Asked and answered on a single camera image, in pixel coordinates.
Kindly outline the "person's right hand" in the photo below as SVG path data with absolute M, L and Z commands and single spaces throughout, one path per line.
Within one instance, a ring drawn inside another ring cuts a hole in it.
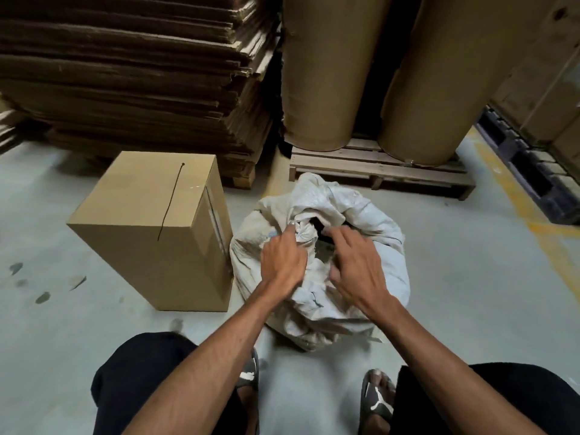
M 401 310 L 387 289 L 379 254 L 369 238 L 347 226 L 324 230 L 335 245 L 333 260 L 340 260 L 347 274 L 347 291 L 339 291 L 375 325 L 388 327 Z

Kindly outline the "person's left hand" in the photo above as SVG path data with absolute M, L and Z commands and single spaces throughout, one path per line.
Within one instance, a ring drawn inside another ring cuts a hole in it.
M 260 274 L 276 303 L 286 300 L 301 285 L 305 272 L 295 272 L 296 227 L 288 224 L 285 230 L 271 237 L 263 246 Z

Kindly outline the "white woven sack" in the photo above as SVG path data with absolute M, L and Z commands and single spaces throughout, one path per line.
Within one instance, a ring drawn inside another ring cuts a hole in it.
M 303 283 L 280 304 L 266 324 L 305 351 L 320 350 L 343 336 L 372 339 L 375 326 L 351 306 L 329 279 L 334 254 L 332 240 L 323 239 L 325 227 L 350 226 L 370 238 L 381 259 L 387 289 L 407 306 L 411 287 L 400 227 L 355 189 L 305 173 L 294 188 L 262 198 L 243 220 L 230 242 L 234 282 L 244 300 L 262 280 L 260 255 L 265 243 L 296 229 L 296 241 L 308 252 Z

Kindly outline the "person's right forearm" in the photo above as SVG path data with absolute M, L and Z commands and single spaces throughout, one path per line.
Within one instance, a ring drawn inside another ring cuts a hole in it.
M 388 293 L 367 313 L 402 356 L 455 434 L 547 435 Z

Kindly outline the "person's left forearm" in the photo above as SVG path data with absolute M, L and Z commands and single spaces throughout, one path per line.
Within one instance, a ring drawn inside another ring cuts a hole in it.
M 279 278 L 261 282 L 156 388 L 122 435 L 211 435 L 267 317 L 288 294 Z

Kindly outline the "wooden pallet under cardboard sheets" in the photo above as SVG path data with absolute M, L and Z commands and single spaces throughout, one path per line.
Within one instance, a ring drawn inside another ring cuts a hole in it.
M 195 144 L 150 142 L 101 134 L 50 129 L 45 133 L 47 142 L 58 148 L 79 153 L 88 158 L 111 162 L 123 151 L 158 153 L 201 153 L 215 155 L 221 177 L 233 182 L 238 189 L 251 189 L 256 175 L 256 164 L 266 145 L 260 141 L 255 150 L 243 153 L 240 147 L 210 147 Z

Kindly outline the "light wooden pallet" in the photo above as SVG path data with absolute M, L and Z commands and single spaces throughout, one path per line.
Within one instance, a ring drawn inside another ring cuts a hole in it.
M 373 140 L 352 138 L 335 151 L 315 152 L 293 147 L 289 159 L 289 181 L 304 173 L 343 182 L 361 180 L 373 190 L 393 189 L 466 200 L 476 187 L 460 157 L 454 153 L 440 166 L 426 166 L 413 160 L 398 160 Z

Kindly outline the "person's left grey sandal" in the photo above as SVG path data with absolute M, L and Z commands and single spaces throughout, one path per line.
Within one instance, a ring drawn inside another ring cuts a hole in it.
M 245 435 L 259 435 L 259 357 L 253 348 L 236 383 L 236 392 L 247 415 Z

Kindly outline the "person's grey sandal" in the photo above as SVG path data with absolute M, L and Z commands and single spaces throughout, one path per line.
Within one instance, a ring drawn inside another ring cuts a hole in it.
M 395 384 L 380 369 L 363 379 L 357 435 L 389 435 L 393 419 Z
M 236 383 L 236 392 L 247 415 L 245 435 L 259 435 L 259 357 L 253 348 Z

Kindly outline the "person's right grey sandal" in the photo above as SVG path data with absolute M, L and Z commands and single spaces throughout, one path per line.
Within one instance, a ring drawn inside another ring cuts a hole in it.
M 380 369 L 363 379 L 357 435 L 389 435 L 393 419 L 395 384 Z

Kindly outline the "tall brown cardboard box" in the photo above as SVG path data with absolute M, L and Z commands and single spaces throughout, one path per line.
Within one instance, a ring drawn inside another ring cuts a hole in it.
M 123 151 L 67 225 L 156 310 L 228 311 L 233 230 L 215 155 Z

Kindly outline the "slim brown paper roll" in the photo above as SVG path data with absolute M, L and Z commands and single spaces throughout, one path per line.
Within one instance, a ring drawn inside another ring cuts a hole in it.
M 392 0 L 282 0 L 284 139 L 315 152 L 352 137 Z

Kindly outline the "black shorts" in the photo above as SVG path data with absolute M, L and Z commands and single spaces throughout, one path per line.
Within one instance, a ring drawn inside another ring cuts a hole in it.
M 174 332 L 142 333 L 97 370 L 93 435 L 121 435 L 156 388 L 197 346 Z M 529 364 L 470 366 L 547 435 L 580 435 L 580 394 L 555 373 Z M 410 368 L 397 378 L 391 435 L 453 435 Z

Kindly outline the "black plastic pallet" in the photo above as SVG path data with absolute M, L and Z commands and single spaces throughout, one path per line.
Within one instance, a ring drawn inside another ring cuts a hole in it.
M 533 146 L 490 105 L 475 128 L 554 224 L 580 227 L 580 182 L 546 148 Z

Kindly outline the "wide brown paper roll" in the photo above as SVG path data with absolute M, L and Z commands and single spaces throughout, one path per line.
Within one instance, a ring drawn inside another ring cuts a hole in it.
M 439 166 L 533 40 L 556 0 L 423 0 L 386 96 L 379 145 Z

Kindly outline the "stack of flat cardboard sheets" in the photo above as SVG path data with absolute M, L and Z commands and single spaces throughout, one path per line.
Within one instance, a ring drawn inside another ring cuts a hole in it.
M 0 0 L 0 93 L 50 129 L 255 150 L 281 0 Z

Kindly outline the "stack of large cardboard boxes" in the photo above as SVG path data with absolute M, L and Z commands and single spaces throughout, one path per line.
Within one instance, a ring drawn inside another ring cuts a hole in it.
M 580 0 L 556 0 L 489 105 L 580 181 Z

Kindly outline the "low wooden pallet edge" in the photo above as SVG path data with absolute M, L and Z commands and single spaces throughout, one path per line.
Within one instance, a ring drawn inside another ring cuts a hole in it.
M 21 129 L 28 115 L 15 109 L 0 113 L 0 156 L 21 144 Z

